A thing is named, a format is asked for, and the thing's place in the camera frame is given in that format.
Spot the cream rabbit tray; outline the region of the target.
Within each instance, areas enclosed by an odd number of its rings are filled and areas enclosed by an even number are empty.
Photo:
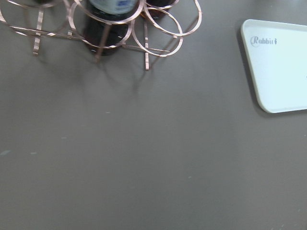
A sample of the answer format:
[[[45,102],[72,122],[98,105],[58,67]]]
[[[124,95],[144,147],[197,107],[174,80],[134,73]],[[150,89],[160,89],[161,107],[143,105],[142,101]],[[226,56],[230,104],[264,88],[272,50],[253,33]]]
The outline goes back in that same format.
[[[260,108],[271,114],[307,108],[307,27],[248,19],[241,26]]]

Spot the dark bottle white cap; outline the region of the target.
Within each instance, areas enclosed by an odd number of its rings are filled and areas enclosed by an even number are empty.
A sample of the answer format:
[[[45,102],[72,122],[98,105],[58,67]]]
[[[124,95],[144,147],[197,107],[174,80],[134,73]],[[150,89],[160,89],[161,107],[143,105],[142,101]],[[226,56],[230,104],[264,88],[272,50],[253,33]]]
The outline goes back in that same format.
[[[146,6],[151,8],[162,9],[164,11],[169,11],[176,3],[177,0],[146,0]],[[148,12],[154,20],[162,19],[165,13],[159,10],[149,9]]]

